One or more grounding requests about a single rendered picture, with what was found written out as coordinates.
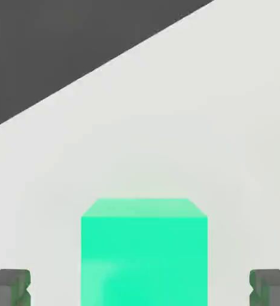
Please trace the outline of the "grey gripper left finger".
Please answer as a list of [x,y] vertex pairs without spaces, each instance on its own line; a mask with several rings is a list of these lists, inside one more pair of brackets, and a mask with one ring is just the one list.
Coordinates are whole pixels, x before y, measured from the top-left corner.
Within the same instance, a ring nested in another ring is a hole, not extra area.
[[0,306],[31,306],[29,270],[0,270]]

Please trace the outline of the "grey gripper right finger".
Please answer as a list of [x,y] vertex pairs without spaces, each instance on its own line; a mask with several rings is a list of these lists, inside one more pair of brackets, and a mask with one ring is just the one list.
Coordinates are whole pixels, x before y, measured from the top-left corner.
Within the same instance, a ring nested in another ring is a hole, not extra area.
[[280,306],[280,270],[251,270],[249,306]]

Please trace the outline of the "small green cube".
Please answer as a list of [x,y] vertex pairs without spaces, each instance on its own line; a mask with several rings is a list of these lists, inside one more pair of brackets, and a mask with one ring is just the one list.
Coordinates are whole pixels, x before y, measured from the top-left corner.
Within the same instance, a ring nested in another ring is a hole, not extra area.
[[208,306],[208,218],[188,199],[99,199],[81,217],[81,306]]

